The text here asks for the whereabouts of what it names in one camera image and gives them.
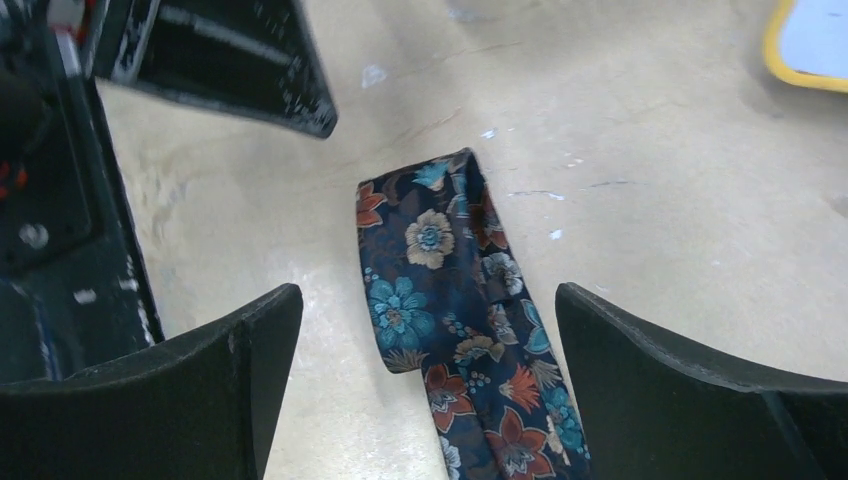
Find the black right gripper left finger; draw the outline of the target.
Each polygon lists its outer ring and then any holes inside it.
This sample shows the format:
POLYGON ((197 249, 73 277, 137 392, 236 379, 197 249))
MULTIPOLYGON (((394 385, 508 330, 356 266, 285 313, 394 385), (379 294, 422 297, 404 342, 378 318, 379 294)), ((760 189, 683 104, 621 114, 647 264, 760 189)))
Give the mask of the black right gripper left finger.
POLYGON ((5 479, 260 479, 304 302, 284 284, 62 381, 1 389, 5 479))

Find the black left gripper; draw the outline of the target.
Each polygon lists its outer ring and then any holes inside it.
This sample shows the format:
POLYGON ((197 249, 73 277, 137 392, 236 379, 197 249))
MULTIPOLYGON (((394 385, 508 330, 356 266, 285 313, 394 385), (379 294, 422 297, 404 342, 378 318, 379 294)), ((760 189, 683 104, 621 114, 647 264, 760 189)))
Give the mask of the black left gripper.
POLYGON ((1 5, 1 380, 64 380, 164 340, 80 34, 1 5))

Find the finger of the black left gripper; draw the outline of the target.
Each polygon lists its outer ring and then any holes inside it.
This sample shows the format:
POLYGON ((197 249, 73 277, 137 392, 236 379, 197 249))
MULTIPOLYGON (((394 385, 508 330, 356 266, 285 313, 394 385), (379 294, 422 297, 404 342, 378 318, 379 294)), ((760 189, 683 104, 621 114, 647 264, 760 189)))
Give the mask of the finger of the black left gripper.
POLYGON ((97 1, 92 73, 320 139, 338 120, 299 1, 97 1))

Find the navy floral patterned tie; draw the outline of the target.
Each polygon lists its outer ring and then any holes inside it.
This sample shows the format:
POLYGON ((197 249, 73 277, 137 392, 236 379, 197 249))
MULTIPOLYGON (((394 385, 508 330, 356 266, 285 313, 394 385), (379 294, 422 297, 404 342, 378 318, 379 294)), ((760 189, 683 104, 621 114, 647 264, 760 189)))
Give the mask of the navy floral patterned tie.
POLYGON ((422 375, 452 479, 587 479, 591 456, 470 149, 363 181, 365 298, 393 373, 422 375))

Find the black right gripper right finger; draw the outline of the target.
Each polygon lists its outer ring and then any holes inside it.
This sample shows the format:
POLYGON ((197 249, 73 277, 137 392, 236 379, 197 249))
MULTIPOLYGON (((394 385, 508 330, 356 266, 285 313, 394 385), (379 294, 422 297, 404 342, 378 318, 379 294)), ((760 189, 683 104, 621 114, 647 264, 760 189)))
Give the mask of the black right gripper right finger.
POLYGON ((574 283, 555 298, 597 479, 843 479, 847 386, 745 360, 574 283))

